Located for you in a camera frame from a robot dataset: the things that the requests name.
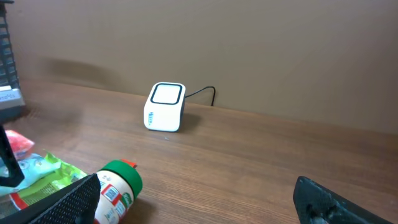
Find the beige wall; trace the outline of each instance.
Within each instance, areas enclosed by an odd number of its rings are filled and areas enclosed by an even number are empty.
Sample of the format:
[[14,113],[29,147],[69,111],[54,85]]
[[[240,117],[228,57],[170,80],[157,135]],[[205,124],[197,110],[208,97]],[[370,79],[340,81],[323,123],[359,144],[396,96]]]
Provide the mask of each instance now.
[[[17,0],[19,75],[398,133],[397,0]],[[210,103],[211,93],[188,101]]]

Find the white electronic device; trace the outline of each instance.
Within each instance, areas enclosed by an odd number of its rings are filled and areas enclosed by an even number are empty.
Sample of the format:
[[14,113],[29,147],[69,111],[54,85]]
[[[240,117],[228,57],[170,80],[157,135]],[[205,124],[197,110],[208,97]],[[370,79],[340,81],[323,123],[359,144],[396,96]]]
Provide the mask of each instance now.
[[178,131],[184,112],[185,86],[180,83],[156,83],[144,107],[144,124],[156,131]]

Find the plastic bottle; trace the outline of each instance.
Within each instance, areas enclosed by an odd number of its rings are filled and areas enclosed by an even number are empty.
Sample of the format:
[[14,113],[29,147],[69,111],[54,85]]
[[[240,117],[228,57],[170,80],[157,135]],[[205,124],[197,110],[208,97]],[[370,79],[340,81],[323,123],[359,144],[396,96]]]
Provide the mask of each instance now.
[[117,224],[142,190],[142,179],[135,163],[111,161],[97,172],[101,195],[95,211],[96,224]]

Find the brown wooden surface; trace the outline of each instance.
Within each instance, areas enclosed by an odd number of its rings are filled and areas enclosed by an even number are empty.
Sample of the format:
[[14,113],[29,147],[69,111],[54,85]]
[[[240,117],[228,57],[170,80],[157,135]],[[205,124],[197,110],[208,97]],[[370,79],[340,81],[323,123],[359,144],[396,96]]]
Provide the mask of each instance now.
[[398,137],[187,103],[178,133],[148,131],[146,97],[22,82],[32,110],[14,128],[41,149],[96,172],[138,163],[144,188],[123,223],[298,223],[305,175],[398,222]]

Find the green lid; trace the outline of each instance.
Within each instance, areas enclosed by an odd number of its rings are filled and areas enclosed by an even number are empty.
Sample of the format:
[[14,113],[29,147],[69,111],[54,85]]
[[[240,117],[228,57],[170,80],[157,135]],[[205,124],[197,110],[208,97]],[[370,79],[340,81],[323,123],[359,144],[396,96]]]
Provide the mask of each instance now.
[[106,164],[101,170],[108,170],[122,177],[131,187],[134,193],[134,199],[137,198],[139,192],[142,190],[142,179],[138,172],[123,161],[111,161]]

